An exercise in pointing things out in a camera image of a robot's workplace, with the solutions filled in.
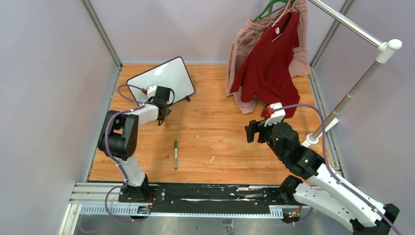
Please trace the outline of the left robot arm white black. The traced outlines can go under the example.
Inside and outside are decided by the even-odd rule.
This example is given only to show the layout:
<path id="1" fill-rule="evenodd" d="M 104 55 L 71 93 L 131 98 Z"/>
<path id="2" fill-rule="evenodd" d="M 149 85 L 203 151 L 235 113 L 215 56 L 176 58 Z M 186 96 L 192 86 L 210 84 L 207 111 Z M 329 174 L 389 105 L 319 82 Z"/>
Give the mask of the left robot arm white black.
<path id="1" fill-rule="evenodd" d="M 149 97 L 138 106 L 124 111 L 109 110 L 97 142 L 97 147 L 117 165 L 124 177 L 121 192 L 138 202 L 145 202 L 151 195 L 148 177 L 138 164 L 135 151 L 138 145 L 138 128 L 148 122 L 161 125 L 170 114 L 175 100 L 171 88 L 156 86 L 154 92 L 141 89 Z"/>

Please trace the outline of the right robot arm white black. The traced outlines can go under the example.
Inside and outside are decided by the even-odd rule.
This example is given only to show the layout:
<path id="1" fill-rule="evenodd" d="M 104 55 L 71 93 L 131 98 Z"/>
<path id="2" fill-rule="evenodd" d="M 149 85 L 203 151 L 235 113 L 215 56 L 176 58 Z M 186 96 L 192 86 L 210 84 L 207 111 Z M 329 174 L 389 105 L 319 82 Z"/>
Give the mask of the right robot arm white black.
<path id="1" fill-rule="evenodd" d="M 291 172 L 280 185 L 285 204 L 306 204 L 341 223 L 354 235 L 387 235 L 399 208 L 382 204 L 359 191 L 328 166 L 314 150 L 300 144 L 298 133 L 285 122 L 265 125 L 250 121 L 247 142 L 266 143 Z"/>

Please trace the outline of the white whiteboard black frame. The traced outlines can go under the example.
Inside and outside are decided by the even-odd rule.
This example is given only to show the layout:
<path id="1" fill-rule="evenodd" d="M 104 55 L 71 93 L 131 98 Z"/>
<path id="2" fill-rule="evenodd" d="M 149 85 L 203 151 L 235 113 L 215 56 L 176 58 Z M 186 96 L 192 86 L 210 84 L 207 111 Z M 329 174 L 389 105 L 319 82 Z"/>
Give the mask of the white whiteboard black frame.
<path id="1" fill-rule="evenodd" d="M 152 85 L 172 90 L 168 104 L 174 104 L 182 99 L 189 100 L 195 93 L 189 72 L 180 56 L 128 79 L 126 84 L 134 99 L 140 102 L 149 99 L 146 94 L 147 88 Z"/>

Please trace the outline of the green marker pen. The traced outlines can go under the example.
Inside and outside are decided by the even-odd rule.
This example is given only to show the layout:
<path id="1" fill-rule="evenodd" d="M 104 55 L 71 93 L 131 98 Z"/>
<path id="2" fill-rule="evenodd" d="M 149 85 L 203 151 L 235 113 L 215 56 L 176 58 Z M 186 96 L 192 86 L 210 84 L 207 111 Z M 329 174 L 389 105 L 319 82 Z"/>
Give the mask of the green marker pen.
<path id="1" fill-rule="evenodd" d="M 178 169 L 178 141 L 174 141 L 174 168 Z"/>

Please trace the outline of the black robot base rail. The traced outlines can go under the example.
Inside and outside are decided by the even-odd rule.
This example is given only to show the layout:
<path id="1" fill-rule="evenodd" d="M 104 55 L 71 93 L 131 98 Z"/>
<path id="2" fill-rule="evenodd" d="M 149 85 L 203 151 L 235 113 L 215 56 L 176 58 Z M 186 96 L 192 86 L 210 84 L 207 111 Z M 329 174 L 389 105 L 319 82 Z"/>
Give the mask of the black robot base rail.
<path id="1" fill-rule="evenodd" d="M 152 183 L 140 201 L 118 182 L 77 183 L 70 204 L 81 215 L 283 219 L 304 217 L 310 208 L 283 199 L 279 185 Z"/>

